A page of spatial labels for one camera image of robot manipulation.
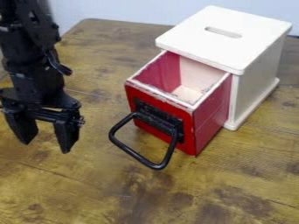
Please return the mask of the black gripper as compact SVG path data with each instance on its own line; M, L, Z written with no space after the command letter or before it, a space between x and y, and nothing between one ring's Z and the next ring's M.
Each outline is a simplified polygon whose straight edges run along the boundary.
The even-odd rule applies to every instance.
M0 90L4 118L23 144L39 133L36 120L54 123L63 154L71 152L86 123L80 102L64 92L64 76L72 71L52 56L32 61L3 60L12 87Z

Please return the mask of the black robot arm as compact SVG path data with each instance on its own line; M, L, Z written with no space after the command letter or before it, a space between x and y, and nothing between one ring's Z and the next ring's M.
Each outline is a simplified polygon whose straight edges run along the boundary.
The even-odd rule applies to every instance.
M0 0L0 51L14 85L0 88L8 126L23 144L39 133L38 121L54 125L60 151L80 138L80 102L64 92L72 71L60 63L55 44L59 26L38 0Z

